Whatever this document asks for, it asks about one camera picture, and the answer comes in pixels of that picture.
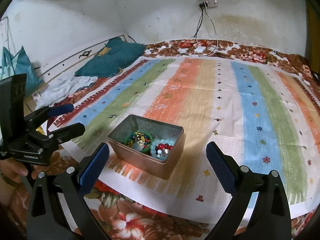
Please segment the person's left hand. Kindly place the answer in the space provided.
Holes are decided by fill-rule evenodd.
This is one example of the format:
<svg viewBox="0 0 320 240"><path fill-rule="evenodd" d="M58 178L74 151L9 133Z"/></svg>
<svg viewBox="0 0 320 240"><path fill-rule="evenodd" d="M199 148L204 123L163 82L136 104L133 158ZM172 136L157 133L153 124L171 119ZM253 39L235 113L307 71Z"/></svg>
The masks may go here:
<svg viewBox="0 0 320 240"><path fill-rule="evenodd" d="M1 206L10 205L17 186L22 182L21 176L28 175L27 168L13 158L1 160Z"/></svg>

